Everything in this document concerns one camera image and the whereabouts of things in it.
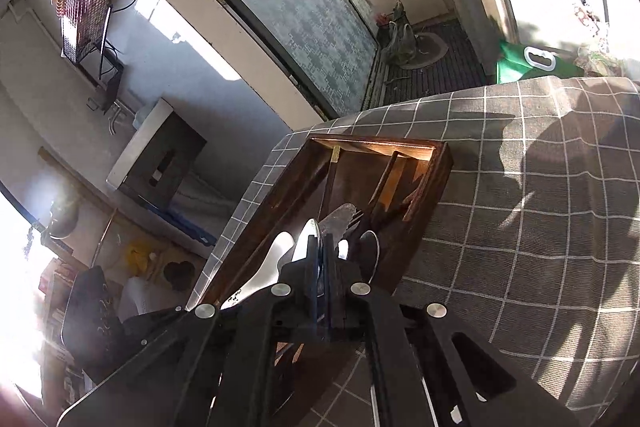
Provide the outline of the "white ceramic spoon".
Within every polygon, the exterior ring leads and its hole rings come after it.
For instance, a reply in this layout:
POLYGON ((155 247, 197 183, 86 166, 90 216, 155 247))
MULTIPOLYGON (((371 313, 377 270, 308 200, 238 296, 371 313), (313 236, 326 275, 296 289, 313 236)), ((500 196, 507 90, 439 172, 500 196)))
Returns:
POLYGON ((279 280, 281 269, 292 260, 295 242, 288 232, 279 233, 269 248, 267 256, 255 274, 222 305, 221 310, 230 309, 241 301, 271 286, 279 280))

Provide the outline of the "steel serrated cake server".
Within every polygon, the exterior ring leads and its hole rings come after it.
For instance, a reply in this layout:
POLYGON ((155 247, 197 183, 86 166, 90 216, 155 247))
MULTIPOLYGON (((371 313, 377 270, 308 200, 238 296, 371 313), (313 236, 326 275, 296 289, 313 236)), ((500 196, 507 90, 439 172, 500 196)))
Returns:
POLYGON ((352 220, 352 216, 357 212, 357 208, 346 202, 346 204, 337 207, 319 223, 320 236, 331 235, 335 243, 343 238, 343 234, 347 229, 348 222, 352 220))

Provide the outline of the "large steel ladle spoon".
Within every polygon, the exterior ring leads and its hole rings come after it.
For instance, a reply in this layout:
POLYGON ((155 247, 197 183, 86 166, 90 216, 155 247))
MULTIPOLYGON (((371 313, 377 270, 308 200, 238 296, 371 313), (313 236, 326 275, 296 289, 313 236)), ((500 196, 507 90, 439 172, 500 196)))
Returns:
POLYGON ((314 219, 309 219, 303 226, 303 230, 299 233, 293 251, 293 262, 303 260, 307 257, 308 243, 311 239, 315 239, 316 241, 320 239, 319 225, 314 219))

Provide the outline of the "dark pot lid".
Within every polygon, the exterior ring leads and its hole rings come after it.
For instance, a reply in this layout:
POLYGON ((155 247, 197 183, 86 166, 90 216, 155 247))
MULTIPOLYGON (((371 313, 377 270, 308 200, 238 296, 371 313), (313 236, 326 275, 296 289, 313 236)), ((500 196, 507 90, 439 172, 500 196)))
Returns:
POLYGON ((52 239, 66 239, 73 233, 79 218, 80 197, 64 194, 50 207, 50 222, 47 230, 52 239))

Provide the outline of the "white sink cabinet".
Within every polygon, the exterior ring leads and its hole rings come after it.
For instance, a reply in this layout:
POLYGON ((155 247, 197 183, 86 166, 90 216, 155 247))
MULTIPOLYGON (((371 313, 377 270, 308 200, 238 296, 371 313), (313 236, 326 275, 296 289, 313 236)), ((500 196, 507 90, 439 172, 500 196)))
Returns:
POLYGON ((115 161, 106 184, 141 204, 166 210, 206 143, 160 98, 115 161))

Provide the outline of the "steel fork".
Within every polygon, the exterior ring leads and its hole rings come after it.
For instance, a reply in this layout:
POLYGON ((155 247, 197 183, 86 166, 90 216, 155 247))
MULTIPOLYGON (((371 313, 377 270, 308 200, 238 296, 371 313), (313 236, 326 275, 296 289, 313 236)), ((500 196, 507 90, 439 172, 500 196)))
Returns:
POLYGON ((352 220, 348 222, 347 229, 343 234, 343 239, 349 242, 359 237, 370 228, 371 213, 369 211, 358 210, 352 220))

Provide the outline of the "grey checked tablecloth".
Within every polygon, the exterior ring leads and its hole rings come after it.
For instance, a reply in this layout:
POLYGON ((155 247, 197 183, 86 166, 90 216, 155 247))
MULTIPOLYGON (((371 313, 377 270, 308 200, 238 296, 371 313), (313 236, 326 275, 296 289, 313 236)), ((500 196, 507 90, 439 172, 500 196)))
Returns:
POLYGON ((319 133, 444 141, 454 168, 397 296, 442 303, 584 426, 639 421, 639 85, 544 77, 319 133))

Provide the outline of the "wooden utensil tray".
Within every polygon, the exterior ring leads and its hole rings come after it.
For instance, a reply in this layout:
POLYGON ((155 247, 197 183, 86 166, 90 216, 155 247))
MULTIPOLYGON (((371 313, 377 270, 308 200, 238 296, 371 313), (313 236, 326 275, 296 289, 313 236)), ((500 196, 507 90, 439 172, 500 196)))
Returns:
POLYGON ((265 426, 298 418, 363 343, 384 426, 430 421, 421 367, 393 300, 451 169, 444 143, 311 135, 208 284, 228 303, 278 234, 299 237, 253 296, 217 322, 206 355, 204 421, 265 426))

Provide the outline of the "green box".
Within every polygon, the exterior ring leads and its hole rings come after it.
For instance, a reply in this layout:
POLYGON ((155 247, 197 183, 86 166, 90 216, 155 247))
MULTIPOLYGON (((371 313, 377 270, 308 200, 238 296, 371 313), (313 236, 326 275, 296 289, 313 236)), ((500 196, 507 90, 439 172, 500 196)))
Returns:
POLYGON ((544 76, 566 79, 585 75, 580 67, 547 50, 506 41, 500 41, 499 48, 500 54, 496 64, 498 84, 544 76))

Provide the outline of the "oval floor mat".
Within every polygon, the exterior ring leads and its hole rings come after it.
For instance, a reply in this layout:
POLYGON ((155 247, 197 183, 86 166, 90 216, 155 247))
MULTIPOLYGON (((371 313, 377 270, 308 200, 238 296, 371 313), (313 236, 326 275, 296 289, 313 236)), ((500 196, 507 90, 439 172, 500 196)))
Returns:
POLYGON ((418 32, 408 50, 401 54, 399 67, 405 70, 431 66, 449 51, 448 44, 434 32, 418 32))

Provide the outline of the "plastic bag on floor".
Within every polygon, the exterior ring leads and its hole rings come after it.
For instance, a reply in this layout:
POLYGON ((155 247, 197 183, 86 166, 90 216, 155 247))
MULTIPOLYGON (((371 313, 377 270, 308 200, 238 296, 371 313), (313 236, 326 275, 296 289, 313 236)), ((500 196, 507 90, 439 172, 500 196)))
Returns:
POLYGON ((381 50, 384 62, 388 65, 408 65, 418 54, 418 45, 401 0, 396 0, 389 13, 378 14, 376 23, 378 28, 386 31, 381 50))

